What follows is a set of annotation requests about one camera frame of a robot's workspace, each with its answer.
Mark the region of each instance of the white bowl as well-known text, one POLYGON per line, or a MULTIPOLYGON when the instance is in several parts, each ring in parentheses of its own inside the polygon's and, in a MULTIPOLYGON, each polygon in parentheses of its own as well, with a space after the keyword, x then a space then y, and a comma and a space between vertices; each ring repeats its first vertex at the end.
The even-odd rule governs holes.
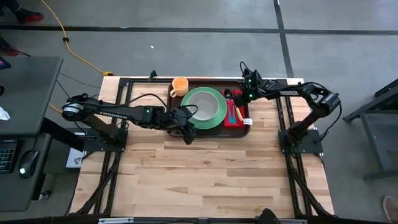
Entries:
MULTIPOLYGON (((198 112, 193 115, 193 118, 199 121, 207 121, 216 116, 218 112, 217 98, 206 91, 194 93, 187 101, 188 105, 197 105, 198 112)), ((196 108, 190 106, 188 109, 194 112, 196 108)))

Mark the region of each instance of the keyboard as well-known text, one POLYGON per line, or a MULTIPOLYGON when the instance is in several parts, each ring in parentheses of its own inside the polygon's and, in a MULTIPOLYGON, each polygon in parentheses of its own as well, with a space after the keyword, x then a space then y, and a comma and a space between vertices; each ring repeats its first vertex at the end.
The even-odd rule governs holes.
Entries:
POLYGON ((0 174, 12 172, 13 162, 16 157, 17 140, 0 140, 0 174))

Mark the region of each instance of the wooden tabletop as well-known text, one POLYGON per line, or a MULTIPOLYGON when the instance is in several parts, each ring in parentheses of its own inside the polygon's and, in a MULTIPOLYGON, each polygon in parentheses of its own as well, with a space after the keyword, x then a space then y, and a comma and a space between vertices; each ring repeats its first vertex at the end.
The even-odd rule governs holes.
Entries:
MULTIPOLYGON (((119 78, 104 77, 99 99, 115 102, 119 78)), ((296 84, 303 80, 288 78, 287 81, 296 84)), ((167 101, 168 85, 134 84, 132 98, 154 93, 167 101)), ((295 119, 306 117, 310 109, 305 100, 291 100, 295 119)), ((148 96, 130 106, 136 105, 161 105, 161 102, 148 96)), ((280 126, 275 100, 251 102, 249 115, 253 126, 247 136, 195 139, 189 146, 165 131, 131 124, 119 166, 112 216, 252 218, 269 208, 279 218, 294 217, 285 157, 279 151, 280 126)), ((100 118, 107 123, 111 121, 100 118)), ((81 208, 97 187, 103 157, 103 152, 95 152, 83 161, 71 212, 81 208)), ((309 189, 333 213, 322 163, 311 154, 302 157, 309 189)), ((301 190, 297 192, 304 211, 301 190)))

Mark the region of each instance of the computer mouse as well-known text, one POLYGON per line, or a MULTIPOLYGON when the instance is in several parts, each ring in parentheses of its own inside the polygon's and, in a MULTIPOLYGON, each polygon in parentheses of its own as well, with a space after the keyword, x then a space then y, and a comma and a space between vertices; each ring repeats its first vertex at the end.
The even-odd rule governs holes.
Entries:
POLYGON ((28 179, 33 176, 36 170, 37 160, 39 159, 39 152, 37 150, 26 151, 18 164, 19 177, 28 179))

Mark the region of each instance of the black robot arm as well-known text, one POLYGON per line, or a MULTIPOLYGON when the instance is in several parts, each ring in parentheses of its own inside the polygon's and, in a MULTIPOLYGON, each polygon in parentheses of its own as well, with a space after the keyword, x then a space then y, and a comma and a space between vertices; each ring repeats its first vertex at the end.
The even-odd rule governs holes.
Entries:
POLYGON ((263 80, 257 70, 243 71, 244 83, 242 94, 235 95, 233 100, 236 106, 242 106, 258 98, 273 100, 281 96, 299 96, 305 99, 311 108, 311 113, 302 121, 297 121, 288 129, 286 141, 292 147, 298 147, 301 140, 307 135, 307 129, 319 118, 331 114, 341 106, 338 93, 332 93, 324 86, 306 82, 298 85, 284 85, 274 80, 263 80))
POLYGON ((106 124, 95 114, 112 118, 125 119, 142 128, 180 132, 186 144, 195 138, 195 128, 188 123, 192 116, 187 107, 165 110, 164 106, 135 106, 128 104, 115 105, 88 97, 86 93, 73 96, 62 107, 62 116, 68 121, 81 121, 97 130, 104 141, 119 141, 123 130, 114 124, 106 124))

